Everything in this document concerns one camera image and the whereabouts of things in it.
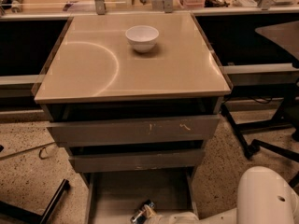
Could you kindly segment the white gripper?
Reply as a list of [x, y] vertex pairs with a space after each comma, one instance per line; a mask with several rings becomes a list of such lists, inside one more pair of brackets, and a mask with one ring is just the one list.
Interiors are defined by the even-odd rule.
[[156, 212], [152, 207], [150, 207], [147, 204], [143, 205], [143, 216], [146, 218], [150, 218], [150, 224], [175, 224], [176, 223], [176, 218], [172, 215], [170, 216], [162, 216], [162, 215], [157, 215]]

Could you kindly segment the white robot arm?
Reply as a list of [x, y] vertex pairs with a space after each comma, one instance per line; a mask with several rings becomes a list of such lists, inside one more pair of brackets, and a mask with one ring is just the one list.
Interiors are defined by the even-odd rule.
[[299, 196], [280, 174], [255, 166], [239, 180], [236, 208], [204, 219], [192, 212], [154, 215], [144, 224], [299, 224]]

